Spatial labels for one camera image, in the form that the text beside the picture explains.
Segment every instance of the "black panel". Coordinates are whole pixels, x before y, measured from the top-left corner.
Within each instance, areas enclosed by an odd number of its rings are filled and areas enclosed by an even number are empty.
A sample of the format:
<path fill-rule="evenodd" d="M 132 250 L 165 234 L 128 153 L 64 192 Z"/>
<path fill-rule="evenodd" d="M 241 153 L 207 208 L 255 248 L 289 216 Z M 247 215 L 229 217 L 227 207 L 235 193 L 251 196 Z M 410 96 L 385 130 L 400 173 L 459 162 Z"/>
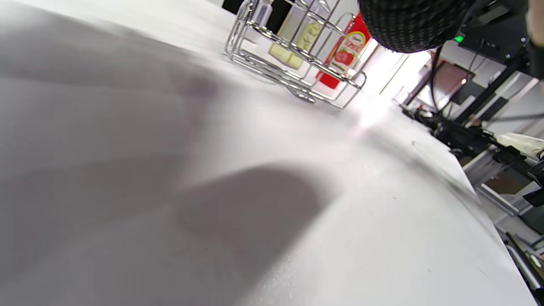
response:
<path fill-rule="evenodd" d="M 471 27 L 464 29 L 465 39 L 459 46 L 507 65 L 511 58 L 526 49 L 524 39 L 528 37 L 525 20 L 527 1 L 502 0 L 500 2 L 504 5 L 499 5 L 495 10 L 505 9 L 507 13 L 489 21 L 485 19 L 485 16 L 491 12 L 480 11 L 480 18 L 488 23 L 475 26 L 477 22 L 473 22 Z M 522 66 L 519 70 L 531 75 L 528 66 Z"/>

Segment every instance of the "metal wire rack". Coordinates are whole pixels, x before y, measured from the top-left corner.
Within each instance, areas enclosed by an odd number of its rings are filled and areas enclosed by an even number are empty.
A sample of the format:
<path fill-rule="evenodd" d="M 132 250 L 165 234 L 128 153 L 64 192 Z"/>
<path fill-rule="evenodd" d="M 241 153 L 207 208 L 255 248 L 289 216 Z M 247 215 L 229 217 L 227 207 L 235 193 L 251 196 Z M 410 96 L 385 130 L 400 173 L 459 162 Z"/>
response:
<path fill-rule="evenodd" d="M 332 47 L 329 50 L 325 50 L 327 45 L 330 45 L 327 43 L 330 41 L 333 35 L 339 38 L 345 37 L 354 24 L 353 20 L 355 19 L 355 15 L 352 13 L 343 14 L 336 20 L 336 22 L 333 23 L 330 21 L 330 18 L 334 14 L 340 0 L 336 1 L 333 8 L 327 13 L 326 17 L 323 17 L 311 10 L 311 8 L 314 7 L 314 2 L 320 0 L 311 0 L 309 3 L 306 3 L 304 0 L 284 0 L 290 3 L 294 7 L 293 9 L 300 9 L 304 11 L 304 17 L 296 28 L 295 33 L 289 40 L 287 40 L 286 38 L 274 34 L 264 25 L 259 25 L 255 22 L 253 17 L 259 1 L 261 0 L 250 0 L 247 8 L 245 10 L 241 10 L 237 15 L 237 20 L 234 22 L 234 26 L 232 27 L 225 45 L 225 52 L 229 56 L 230 60 L 249 71 L 284 85 L 292 94 L 300 99 L 311 103 L 323 101 L 340 109 L 347 107 L 366 83 L 367 76 L 363 71 L 361 71 L 362 65 L 359 65 L 361 67 L 355 71 L 353 75 L 346 76 L 327 65 L 324 61 L 318 59 L 317 55 L 323 54 L 323 51 L 328 51 L 326 54 L 333 51 Z M 319 24 L 320 30 L 316 37 L 316 41 L 320 40 L 325 30 L 328 32 L 326 38 L 322 40 L 322 43 L 320 43 L 319 48 L 316 48 L 318 44 L 313 44 L 309 50 L 305 50 L 293 42 L 295 37 L 303 28 L 302 25 L 305 22 L 305 19 L 309 19 L 308 22 L 317 22 Z M 344 20 L 348 21 L 348 25 L 345 29 L 342 29 L 339 25 Z M 299 58 L 309 63 L 306 70 L 303 72 L 298 70 L 290 70 L 287 66 L 274 64 L 271 62 L 271 60 L 265 59 L 263 56 L 259 56 L 244 48 L 243 41 L 246 38 L 246 33 L 248 30 L 254 30 L 262 37 L 265 37 L 271 41 L 272 44 L 280 45 L 285 50 L 296 54 Z M 342 83 L 344 83 L 344 85 L 341 85 L 342 88 L 340 90 L 333 92 L 329 92 L 328 90 L 319 90 L 316 88 L 318 78 L 317 76 L 313 77 L 311 71 L 321 71 L 326 73 L 337 80 L 340 80 Z M 354 90 L 348 90 L 352 91 L 352 93 L 349 94 L 346 91 L 347 88 L 354 88 Z"/>

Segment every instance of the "black cable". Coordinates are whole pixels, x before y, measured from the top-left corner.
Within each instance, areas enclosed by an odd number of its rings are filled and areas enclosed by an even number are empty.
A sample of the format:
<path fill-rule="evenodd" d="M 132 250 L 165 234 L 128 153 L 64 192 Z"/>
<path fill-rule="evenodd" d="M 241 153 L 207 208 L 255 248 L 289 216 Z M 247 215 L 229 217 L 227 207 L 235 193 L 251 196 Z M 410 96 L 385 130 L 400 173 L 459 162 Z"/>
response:
<path fill-rule="evenodd" d="M 478 54 L 476 53 L 474 55 L 474 57 L 472 57 L 472 60 L 471 60 L 471 63 L 470 65 L 468 66 L 468 70 L 470 72 L 473 72 L 473 73 L 476 73 L 476 71 L 478 71 L 478 69 L 480 69 L 480 67 L 485 63 L 485 61 L 487 60 L 485 57 L 482 58 L 480 64 L 478 64 L 478 66 L 476 66 L 476 68 L 474 68 L 474 71 L 472 71 L 472 65 L 474 65 L 474 62 L 476 61 L 476 58 L 478 57 Z"/>
<path fill-rule="evenodd" d="M 478 66 L 476 66 L 476 68 L 474 68 L 473 73 L 476 73 L 476 71 L 478 71 L 478 69 L 480 69 L 480 67 L 485 63 L 486 60 L 487 60 L 487 58 L 482 59 L 480 64 L 478 64 Z"/>
<path fill-rule="evenodd" d="M 478 57 L 477 53 L 472 57 L 471 63 L 468 65 L 469 71 L 472 71 L 472 65 L 474 65 L 474 61 L 476 60 L 476 57 Z"/>
<path fill-rule="evenodd" d="M 436 99 L 435 99 L 435 77 L 436 77 L 436 70 L 438 68 L 437 67 L 438 66 L 438 59 L 440 57 L 440 53 L 442 52 L 442 47 L 443 46 L 444 45 L 442 45 L 442 46 L 438 47 L 438 49 L 436 49 L 435 57 L 432 59 L 431 82 L 430 82 L 432 104 L 435 106 L 436 111 L 437 111 L 438 115 L 440 116 L 441 121 L 444 121 L 444 115 L 442 114 L 442 110 L 438 107 L 438 104 L 436 103 Z"/>

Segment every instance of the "red bottle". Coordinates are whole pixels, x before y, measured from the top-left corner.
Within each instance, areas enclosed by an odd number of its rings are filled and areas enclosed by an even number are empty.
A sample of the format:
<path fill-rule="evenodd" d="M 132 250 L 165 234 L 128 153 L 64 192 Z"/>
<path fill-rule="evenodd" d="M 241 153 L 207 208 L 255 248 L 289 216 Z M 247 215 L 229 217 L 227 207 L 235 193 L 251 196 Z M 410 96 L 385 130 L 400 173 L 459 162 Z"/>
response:
<path fill-rule="evenodd" d="M 353 27 L 349 33 L 338 40 L 336 46 L 332 49 L 331 54 L 325 61 L 325 64 L 329 64 L 331 68 L 343 75 L 347 75 L 348 70 L 357 63 L 364 46 L 370 40 L 370 32 L 363 21 L 361 13 L 359 13 L 355 17 L 355 20 L 348 25 L 348 28 L 351 25 L 353 25 Z M 324 74 L 321 71 L 317 74 L 318 78 L 320 76 L 321 78 L 319 81 L 332 89 L 335 89 L 338 84 L 340 84 L 339 80 L 328 74 Z"/>

